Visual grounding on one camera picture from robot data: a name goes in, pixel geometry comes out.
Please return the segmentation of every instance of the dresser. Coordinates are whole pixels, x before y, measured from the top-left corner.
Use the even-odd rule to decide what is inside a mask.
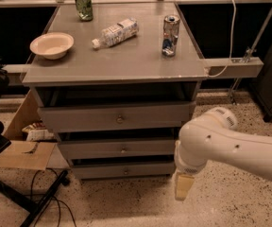
[[[79,179],[171,175],[179,128],[192,118],[204,64],[183,24],[177,55],[162,56],[163,18],[173,3],[97,4],[81,23],[74,5],[59,8],[49,32],[75,43],[56,61],[36,57],[25,74],[63,157]],[[127,17],[138,35],[93,50],[101,29]]]

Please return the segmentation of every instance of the white cable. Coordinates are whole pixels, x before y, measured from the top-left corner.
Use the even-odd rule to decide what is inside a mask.
[[[234,0],[231,0],[233,4],[233,16],[232,16],[232,21],[231,21],[231,28],[230,28],[230,50],[229,50],[229,61],[231,61],[231,54],[232,54],[232,47],[233,47],[233,30],[234,30],[234,21],[236,18],[236,13],[237,13],[237,8]],[[226,65],[221,72],[219,72],[216,75],[208,75],[209,78],[216,78],[219,77],[224,71],[228,68],[228,65]]]

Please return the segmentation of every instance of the drawer front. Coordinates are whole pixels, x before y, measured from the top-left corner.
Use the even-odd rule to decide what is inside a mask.
[[[174,154],[175,140],[65,142],[59,143],[59,150],[67,160],[139,155],[170,155]]]
[[[39,115],[53,132],[108,131],[180,127],[189,121],[194,102],[168,105],[40,108]]]
[[[72,167],[74,175],[78,179],[104,179],[122,178],[150,175],[168,175],[175,172],[174,162],[154,163],[143,165],[120,165],[120,166],[78,166]]]

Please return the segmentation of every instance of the green can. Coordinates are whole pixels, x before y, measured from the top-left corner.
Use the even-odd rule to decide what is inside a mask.
[[[81,21],[93,19],[92,0],[76,0],[76,10]]]

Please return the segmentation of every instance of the bottle cap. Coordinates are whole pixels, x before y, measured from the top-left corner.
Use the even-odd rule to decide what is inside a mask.
[[[100,42],[97,39],[92,40],[92,46],[94,49],[97,49],[100,47]]]

